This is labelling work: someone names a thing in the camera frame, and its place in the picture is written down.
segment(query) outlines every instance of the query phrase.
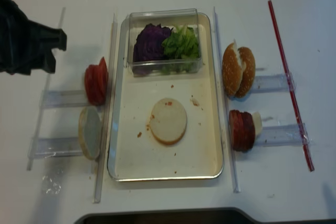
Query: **crumb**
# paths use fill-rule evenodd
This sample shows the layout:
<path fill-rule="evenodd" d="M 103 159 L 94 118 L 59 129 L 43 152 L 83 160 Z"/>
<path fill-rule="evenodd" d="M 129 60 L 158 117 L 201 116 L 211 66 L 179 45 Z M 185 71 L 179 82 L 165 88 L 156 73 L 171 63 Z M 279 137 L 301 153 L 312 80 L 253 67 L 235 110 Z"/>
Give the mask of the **crumb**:
<path fill-rule="evenodd" d="M 198 107 L 200 105 L 200 103 L 195 98 L 191 99 L 191 101 L 193 102 L 194 106 Z"/>

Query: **clear plastic holder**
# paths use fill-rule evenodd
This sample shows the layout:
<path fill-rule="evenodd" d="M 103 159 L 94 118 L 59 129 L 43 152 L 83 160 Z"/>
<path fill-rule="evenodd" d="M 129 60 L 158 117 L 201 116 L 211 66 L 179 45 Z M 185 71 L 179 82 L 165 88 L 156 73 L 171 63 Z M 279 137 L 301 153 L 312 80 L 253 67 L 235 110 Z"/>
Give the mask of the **clear plastic holder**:
<path fill-rule="evenodd" d="M 65 15 L 66 8 L 62 9 L 61 18 L 58 28 L 62 27 L 63 19 Z M 112 96 L 112 76 L 114 67 L 114 55 L 115 55 L 115 45 L 117 41 L 117 20 L 113 16 L 113 23 L 110 32 L 110 48 L 109 48 L 109 64 L 108 64 L 108 87 L 106 94 L 106 103 L 103 106 L 98 107 L 98 111 L 102 113 L 102 135 L 100 141 L 100 155 L 92 162 L 98 163 L 97 176 L 95 183 L 94 199 L 93 203 L 99 203 L 101 197 L 102 188 L 102 178 L 103 178 L 103 167 L 106 149 L 106 138 L 109 127 L 109 113 L 110 105 L 113 104 Z M 27 170 L 31 170 L 33 166 L 33 160 L 36 158 L 47 158 L 47 157 L 64 157 L 64 156 L 81 156 L 83 155 L 81 147 L 78 142 L 78 137 L 40 137 L 40 129 L 43 122 L 43 114 L 45 111 L 55 108 L 75 108 L 84 107 L 90 105 L 86 97 L 85 90 L 50 90 L 50 74 L 47 76 L 44 91 L 42 92 L 39 115 L 37 120 L 37 125 L 35 129 L 35 135 L 28 151 L 28 164 Z"/>
<path fill-rule="evenodd" d="M 221 62 L 220 40 L 218 34 L 218 19 L 216 10 L 213 10 L 213 22 L 215 29 L 215 40 L 217 57 Z M 218 64 L 219 73 L 222 72 L 221 64 Z M 229 129 L 228 124 L 228 97 L 224 92 L 223 82 L 220 82 L 220 90 L 223 98 L 223 107 L 226 109 L 225 127 Z M 267 93 L 267 92 L 289 92 L 294 91 L 295 85 L 291 73 L 277 74 L 273 76 L 256 76 L 251 93 Z M 232 178 L 232 187 L 234 193 L 241 192 L 239 178 L 236 168 L 236 153 L 232 149 L 229 131 L 226 132 L 228 139 L 228 153 L 230 172 Z M 282 126 L 263 127 L 262 133 L 257 137 L 254 147 L 271 147 L 271 146 L 302 146 L 308 145 L 309 139 L 304 124 L 290 124 Z"/>

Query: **white tray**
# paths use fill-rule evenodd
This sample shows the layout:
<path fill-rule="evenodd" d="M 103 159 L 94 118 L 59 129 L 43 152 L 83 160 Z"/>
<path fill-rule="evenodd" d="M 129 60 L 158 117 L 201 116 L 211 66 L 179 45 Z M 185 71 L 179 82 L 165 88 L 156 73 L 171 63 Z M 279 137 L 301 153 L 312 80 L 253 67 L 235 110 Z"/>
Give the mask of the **white tray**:
<path fill-rule="evenodd" d="M 108 171 L 114 179 L 201 179 L 215 178 L 222 172 L 211 27 L 205 14 L 198 15 L 198 22 L 204 63 L 198 73 L 137 78 L 125 64 L 128 19 L 122 23 L 108 157 Z M 173 146 L 157 142 L 146 127 L 154 104 L 162 98 L 177 99 L 187 112 L 186 133 Z M 193 105 L 192 98 L 199 106 Z"/>

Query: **tray rim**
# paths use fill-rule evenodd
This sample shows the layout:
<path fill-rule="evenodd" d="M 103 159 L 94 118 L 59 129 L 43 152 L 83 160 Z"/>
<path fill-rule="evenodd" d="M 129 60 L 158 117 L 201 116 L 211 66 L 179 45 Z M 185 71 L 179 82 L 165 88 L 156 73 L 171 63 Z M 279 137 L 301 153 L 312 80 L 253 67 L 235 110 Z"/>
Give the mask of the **tray rim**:
<path fill-rule="evenodd" d="M 211 21 L 210 21 L 210 18 L 205 14 L 205 13 L 198 13 L 198 15 L 203 15 L 207 21 L 209 22 L 209 28 L 210 28 L 210 42 L 211 42 L 211 51 L 212 51 L 212 57 L 214 59 L 214 50 L 213 50 L 213 41 L 212 41 L 212 32 L 211 32 Z M 129 21 L 129 15 L 127 15 L 127 17 L 124 19 L 124 21 L 121 23 L 121 27 L 126 24 L 128 21 Z M 117 70 L 116 72 L 118 72 L 118 64 L 119 64 L 119 54 L 121 52 L 120 50 L 120 44 L 122 43 L 122 40 L 120 39 L 121 38 L 121 33 L 122 33 L 122 29 L 120 28 L 120 35 L 119 35 L 119 48 L 118 48 L 118 58 L 117 58 Z M 127 68 L 127 66 L 125 66 L 124 64 L 124 58 L 122 60 L 123 62 L 123 68 Z M 216 82 L 216 73 L 215 73 L 215 66 L 214 66 L 214 60 L 213 60 L 213 69 L 214 69 L 214 78 L 215 78 L 215 82 Z M 216 103 L 217 103 L 217 107 L 218 107 L 218 87 L 217 85 L 215 85 L 215 91 L 216 91 Z M 220 116 L 219 116 L 219 113 L 218 113 L 218 123 L 219 123 L 219 130 L 220 130 L 220 133 L 219 133 L 219 137 L 220 137 L 220 142 L 221 142 L 221 154 L 222 154 L 222 158 L 221 158 L 221 161 L 222 161 L 222 165 L 220 167 L 220 169 L 218 170 L 218 173 L 215 174 L 215 175 L 200 175 L 200 176 L 179 176 L 179 177 L 153 177 L 153 178 L 119 178 L 119 177 L 116 177 L 113 175 L 112 172 L 110 172 L 109 170 L 109 163 L 110 163 L 110 151 L 111 151 L 111 135 L 110 135 L 110 142 L 109 142 L 109 151 L 108 151 L 108 160 L 107 160 L 107 170 L 108 170 L 108 173 L 109 173 L 109 176 L 117 181 L 117 182 L 138 182 L 138 181 L 158 181 L 158 180 L 189 180 L 189 179 L 213 179 L 213 178 L 217 178 L 220 174 L 222 174 L 223 172 L 223 169 L 224 169 L 224 148 L 223 148 L 223 135 L 222 135 L 222 127 L 221 127 L 221 121 L 220 121 Z"/>

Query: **black object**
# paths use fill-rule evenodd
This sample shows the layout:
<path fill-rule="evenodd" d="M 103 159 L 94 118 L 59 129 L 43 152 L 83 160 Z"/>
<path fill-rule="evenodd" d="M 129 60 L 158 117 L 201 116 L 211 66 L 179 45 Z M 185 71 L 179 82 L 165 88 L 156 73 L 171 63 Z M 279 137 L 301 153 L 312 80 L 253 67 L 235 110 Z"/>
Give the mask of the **black object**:
<path fill-rule="evenodd" d="M 32 69 L 55 73 L 53 48 L 65 51 L 67 35 L 28 20 L 12 0 L 0 0 L 0 72 L 30 74 Z"/>

